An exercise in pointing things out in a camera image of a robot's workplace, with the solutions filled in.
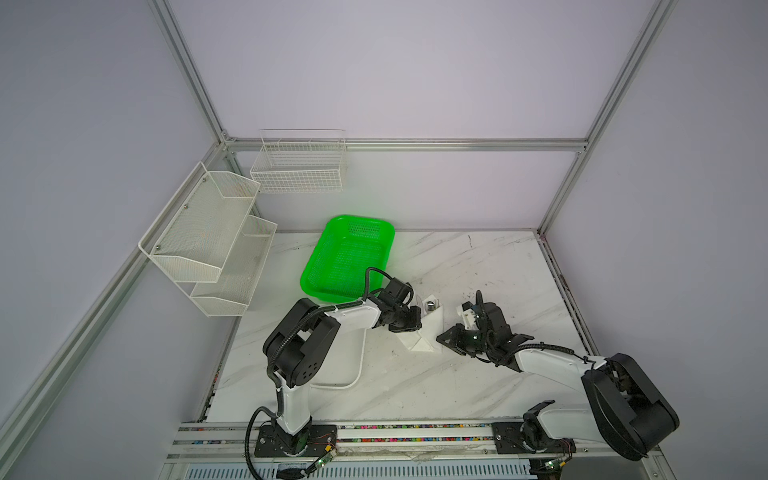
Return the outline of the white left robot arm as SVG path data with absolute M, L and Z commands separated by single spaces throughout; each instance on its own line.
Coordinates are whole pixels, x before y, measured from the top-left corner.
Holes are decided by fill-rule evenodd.
M 254 452 L 272 448 L 280 455 L 299 456 L 324 435 L 331 440 L 334 427 L 313 425 L 309 383 L 317 375 L 331 347 L 343 333 L 385 327 L 394 334 L 416 332 L 422 327 L 421 308 L 411 303 L 413 287 L 397 278 L 372 290 L 366 283 L 361 298 L 320 306 L 308 298 L 298 300 L 264 342 L 266 374 L 274 383 L 277 407 L 261 409 L 270 429 L 259 435 Z

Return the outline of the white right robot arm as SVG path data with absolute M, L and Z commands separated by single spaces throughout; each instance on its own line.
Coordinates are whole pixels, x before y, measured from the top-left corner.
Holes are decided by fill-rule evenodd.
M 543 377 L 585 397 L 576 406 L 540 401 L 523 414 L 516 433 L 501 434 L 500 440 L 530 453 L 568 449 L 575 441 L 603 443 L 621 457 L 639 461 L 679 428 L 677 412 L 633 357 L 581 355 L 515 333 L 493 302 L 466 302 L 461 316 L 461 322 L 437 336 L 439 344 L 496 368 Z

